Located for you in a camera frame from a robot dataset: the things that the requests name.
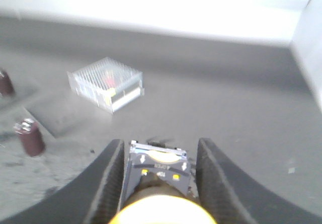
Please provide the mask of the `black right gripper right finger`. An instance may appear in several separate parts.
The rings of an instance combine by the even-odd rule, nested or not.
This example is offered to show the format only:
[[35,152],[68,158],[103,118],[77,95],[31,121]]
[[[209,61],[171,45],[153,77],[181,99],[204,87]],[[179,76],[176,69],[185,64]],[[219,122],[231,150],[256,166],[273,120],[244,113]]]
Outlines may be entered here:
[[217,223],[321,223],[238,167],[211,139],[200,138],[196,183],[201,205]]

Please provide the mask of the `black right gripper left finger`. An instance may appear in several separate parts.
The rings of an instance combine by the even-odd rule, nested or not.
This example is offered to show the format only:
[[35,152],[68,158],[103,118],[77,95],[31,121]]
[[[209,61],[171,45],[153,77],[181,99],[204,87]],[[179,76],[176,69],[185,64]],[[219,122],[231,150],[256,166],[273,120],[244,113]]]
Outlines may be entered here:
[[124,175],[124,141],[112,140],[73,181],[2,223],[108,223],[116,214]]

